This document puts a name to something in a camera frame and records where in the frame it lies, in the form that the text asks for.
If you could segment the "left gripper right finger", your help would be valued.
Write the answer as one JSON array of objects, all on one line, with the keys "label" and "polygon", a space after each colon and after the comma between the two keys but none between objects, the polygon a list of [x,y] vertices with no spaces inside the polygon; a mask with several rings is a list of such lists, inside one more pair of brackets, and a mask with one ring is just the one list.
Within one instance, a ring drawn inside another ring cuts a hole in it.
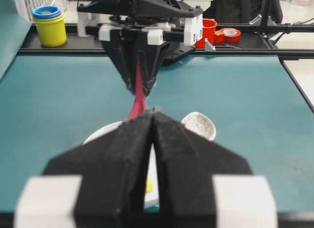
[{"label": "left gripper right finger", "polygon": [[160,211],[170,228],[276,228],[274,196],[247,160],[155,113]]}]

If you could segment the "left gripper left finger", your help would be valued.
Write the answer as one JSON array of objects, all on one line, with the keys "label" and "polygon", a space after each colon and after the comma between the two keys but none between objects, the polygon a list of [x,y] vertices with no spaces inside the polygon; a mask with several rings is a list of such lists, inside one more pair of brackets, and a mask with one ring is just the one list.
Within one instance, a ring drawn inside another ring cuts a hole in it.
[{"label": "left gripper left finger", "polygon": [[[132,121],[136,136],[153,114]],[[117,130],[52,158],[42,174],[30,177],[14,214],[17,228],[110,228],[120,226],[130,201],[127,161],[113,161],[109,147]]]}]

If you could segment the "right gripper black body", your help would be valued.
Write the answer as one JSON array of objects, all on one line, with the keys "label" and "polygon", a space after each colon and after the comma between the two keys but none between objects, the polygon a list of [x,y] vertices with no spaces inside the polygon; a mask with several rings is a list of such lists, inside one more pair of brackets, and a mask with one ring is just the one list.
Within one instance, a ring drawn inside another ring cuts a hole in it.
[{"label": "right gripper black body", "polygon": [[[130,25],[104,24],[99,29],[99,40],[111,42],[110,33],[114,30],[118,31],[118,36],[122,36],[123,31],[129,32],[145,32],[147,33],[148,45],[162,45],[166,41],[165,32],[171,32],[174,28],[173,24],[168,22],[157,23],[156,25],[135,28]],[[200,14],[193,18],[185,18],[183,29],[183,41],[185,46],[193,46],[196,42],[202,39],[203,35],[203,15]]]}]

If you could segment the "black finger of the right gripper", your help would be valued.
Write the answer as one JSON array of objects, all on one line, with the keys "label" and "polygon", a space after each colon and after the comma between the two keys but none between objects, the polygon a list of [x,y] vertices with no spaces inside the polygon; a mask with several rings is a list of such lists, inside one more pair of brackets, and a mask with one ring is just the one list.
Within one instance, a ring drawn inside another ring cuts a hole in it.
[{"label": "black finger of the right gripper", "polygon": [[110,41],[102,41],[102,47],[119,72],[126,88],[135,94],[136,67],[134,58],[135,40],[123,38],[120,30],[110,31]]},{"label": "black finger of the right gripper", "polygon": [[137,56],[140,59],[143,92],[148,96],[157,79],[158,71],[168,53],[170,42],[161,45],[149,45],[148,33],[140,33],[137,38]]}]

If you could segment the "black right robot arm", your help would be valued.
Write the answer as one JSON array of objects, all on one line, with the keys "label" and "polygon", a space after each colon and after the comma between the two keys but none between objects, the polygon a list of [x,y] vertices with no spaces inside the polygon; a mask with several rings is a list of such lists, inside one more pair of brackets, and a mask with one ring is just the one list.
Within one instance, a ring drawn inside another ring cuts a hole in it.
[{"label": "black right robot arm", "polygon": [[203,11],[178,0],[75,0],[80,37],[93,35],[134,93],[136,75],[148,96],[173,44],[202,39]]}]

